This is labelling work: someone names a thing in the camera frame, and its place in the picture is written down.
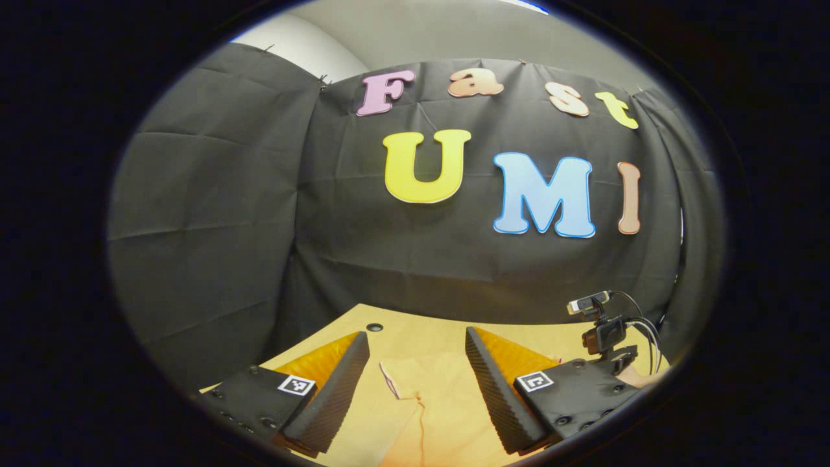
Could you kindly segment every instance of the table surface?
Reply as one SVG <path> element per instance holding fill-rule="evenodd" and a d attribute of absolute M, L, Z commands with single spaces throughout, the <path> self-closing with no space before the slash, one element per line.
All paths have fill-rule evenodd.
<path fill-rule="evenodd" d="M 367 331 L 370 323 L 383 330 Z M 462 322 L 358 305 L 291 349 L 261 364 L 275 369 L 356 331 L 366 331 L 369 361 L 354 391 L 351 407 L 326 453 L 314 462 L 330 467 L 502 466 L 525 456 L 508 455 L 490 421 L 475 374 L 464 351 L 466 327 L 493 332 L 562 361 L 595 359 L 582 347 L 591 322 L 514 325 Z M 619 378 L 642 387 L 670 367 L 663 359 L 655 376 L 649 368 L 648 341 L 629 328 L 619 347 L 636 345 L 639 356 Z M 383 369 L 395 380 L 398 399 Z"/>

